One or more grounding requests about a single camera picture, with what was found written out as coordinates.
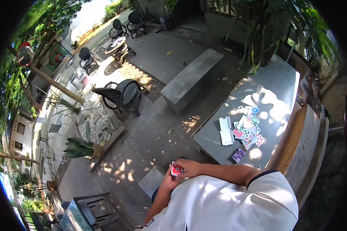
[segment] concrete bench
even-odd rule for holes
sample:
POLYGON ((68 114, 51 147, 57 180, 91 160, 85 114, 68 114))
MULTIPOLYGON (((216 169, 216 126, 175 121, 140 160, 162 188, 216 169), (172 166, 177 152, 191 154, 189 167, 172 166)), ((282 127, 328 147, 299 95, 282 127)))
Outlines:
POLYGON ((224 60, 212 49, 202 53, 161 90, 167 104, 177 113, 183 111, 211 80, 222 78, 224 60))

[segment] person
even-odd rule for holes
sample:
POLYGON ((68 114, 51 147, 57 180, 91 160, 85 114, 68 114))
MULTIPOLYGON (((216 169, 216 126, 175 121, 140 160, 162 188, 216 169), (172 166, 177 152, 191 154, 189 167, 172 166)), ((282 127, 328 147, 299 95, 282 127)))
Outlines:
POLYGON ((178 159, 169 165, 145 226, 136 230, 290 231, 297 220, 296 196, 281 172, 178 159), (173 177, 176 165, 185 172, 173 177))

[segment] plant pot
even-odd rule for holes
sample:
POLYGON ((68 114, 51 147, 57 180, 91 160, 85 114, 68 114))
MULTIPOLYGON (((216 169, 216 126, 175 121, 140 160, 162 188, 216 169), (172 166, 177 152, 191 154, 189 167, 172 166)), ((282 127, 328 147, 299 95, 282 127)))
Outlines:
POLYGON ((56 185, 56 182, 55 181, 47 181, 46 182, 47 184, 47 187, 48 187, 48 190, 49 191, 56 191, 58 189, 58 186, 56 185))
POLYGON ((91 157, 92 159, 100 159, 104 156, 104 149, 97 143, 93 143, 94 154, 91 157))

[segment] trash bin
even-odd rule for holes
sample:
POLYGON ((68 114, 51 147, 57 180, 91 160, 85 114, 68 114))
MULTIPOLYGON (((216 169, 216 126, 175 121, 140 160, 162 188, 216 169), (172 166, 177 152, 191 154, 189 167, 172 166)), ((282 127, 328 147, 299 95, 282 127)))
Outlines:
POLYGON ((169 15, 159 18, 159 21, 161 22, 163 30, 170 30, 174 25, 172 18, 169 15))

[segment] red uno card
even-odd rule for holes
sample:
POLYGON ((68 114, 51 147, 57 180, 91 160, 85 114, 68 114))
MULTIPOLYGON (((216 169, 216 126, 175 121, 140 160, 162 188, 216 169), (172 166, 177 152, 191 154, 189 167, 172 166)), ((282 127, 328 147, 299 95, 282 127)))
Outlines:
POLYGON ((175 162, 172 162, 172 169, 171 169, 171 175, 173 176, 178 176, 182 174, 182 167, 180 165, 176 165, 175 167, 173 167, 173 164, 175 162))

